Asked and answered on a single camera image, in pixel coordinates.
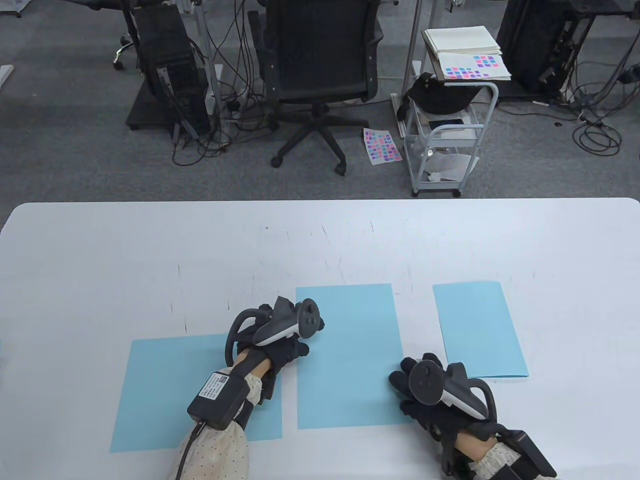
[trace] black glove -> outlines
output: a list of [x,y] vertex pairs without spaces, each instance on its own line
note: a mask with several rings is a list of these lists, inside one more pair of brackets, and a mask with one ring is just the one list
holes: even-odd
[[[293,308],[294,305],[289,302],[289,306]],[[260,393],[259,402],[261,404],[264,399],[271,400],[276,383],[276,375],[282,367],[289,362],[293,362],[300,356],[307,356],[309,354],[309,346],[300,342],[297,334],[289,338],[285,337],[276,340],[274,343],[265,345],[264,347],[254,345],[252,342],[253,334],[269,321],[273,313],[273,309],[267,304],[261,305],[259,310],[264,310],[266,315],[256,317],[255,323],[238,332],[234,340],[237,342],[236,351],[238,354],[247,349],[262,350],[271,360],[271,369],[262,377],[262,392]]]
[[[265,304],[259,307],[259,310],[265,310],[268,314],[272,313],[272,308]],[[309,354],[309,346],[298,340],[298,335],[294,334],[289,338],[282,338],[276,340],[274,343],[265,345],[264,347],[257,347],[253,345],[253,334],[263,325],[268,322],[268,318],[260,317],[256,318],[255,323],[236,335],[237,353],[240,353],[248,348],[254,350],[262,350],[271,360],[271,370],[274,375],[277,375],[282,367],[289,362],[293,362],[299,356],[307,356]]]
[[[425,353],[422,359],[432,360],[442,368],[442,362],[433,353]],[[409,389],[409,374],[416,364],[415,359],[407,357],[400,362],[401,371],[395,371],[389,375],[389,383],[406,397],[400,402],[400,410],[417,420],[422,428],[431,433],[434,440],[442,444],[442,470],[445,475],[466,478],[470,474],[468,466],[470,460],[462,453],[454,452],[458,433],[465,430],[480,440],[486,441],[500,430],[500,427],[502,429],[504,427],[494,422],[477,420],[442,402],[431,406],[418,402]]]

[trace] open notebook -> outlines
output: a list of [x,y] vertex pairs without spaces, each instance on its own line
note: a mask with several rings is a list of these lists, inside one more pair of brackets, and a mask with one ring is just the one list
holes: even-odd
[[440,68],[452,80],[511,80],[511,74],[499,54],[440,54]]

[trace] white label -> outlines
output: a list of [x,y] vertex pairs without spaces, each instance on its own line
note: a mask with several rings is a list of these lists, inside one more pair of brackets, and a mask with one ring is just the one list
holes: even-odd
[[215,372],[209,377],[207,383],[204,384],[204,387],[202,387],[202,390],[198,394],[198,397],[205,397],[209,400],[215,400],[216,398],[218,398],[218,395],[220,395],[220,392],[225,386],[227,380],[229,380],[229,375]]

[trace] beige sleeve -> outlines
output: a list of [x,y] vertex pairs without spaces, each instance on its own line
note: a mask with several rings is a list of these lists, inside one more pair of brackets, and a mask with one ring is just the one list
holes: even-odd
[[[231,368],[220,370],[229,373]],[[262,380],[249,374],[249,400],[255,406],[260,400]],[[175,480],[189,434],[182,441],[167,480]],[[225,430],[204,427],[187,453],[180,480],[246,480],[249,472],[248,444],[244,430],[231,422]]]
[[[497,443],[486,453],[484,458],[476,464],[474,470],[480,480],[489,480],[505,465],[513,465],[518,458],[520,458],[519,453],[510,449],[505,444]],[[553,479],[538,475],[536,480]]]

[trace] black office chair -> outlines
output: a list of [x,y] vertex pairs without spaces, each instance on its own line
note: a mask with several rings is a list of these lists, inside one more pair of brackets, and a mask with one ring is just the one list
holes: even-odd
[[[62,1],[77,3],[78,5],[84,5],[91,8],[92,10],[101,10],[105,8],[107,10],[122,11],[122,5],[123,5],[122,0],[62,0]],[[122,65],[122,61],[120,61],[120,57],[125,51],[135,46],[136,44],[131,34],[128,33],[126,35],[121,36],[120,37],[121,48],[116,52],[115,56],[113,57],[113,61],[111,62],[113,64],[113,68],[115,68],[116,70],[124,70],[124,65]]]
[[[367,120],[327,115],[327,103],[361,99],[378,91],[376,49],[383,34],[376,18],[380,0],[268,0],[266,12],[248,12],[260,76],[272,120],[302,123],[271,159],[273,168],[311,132],[317,131],[347,170],[344,153],[327,127],[368,127]],[[310,104],[311,117],[280,113],[280,104]]]

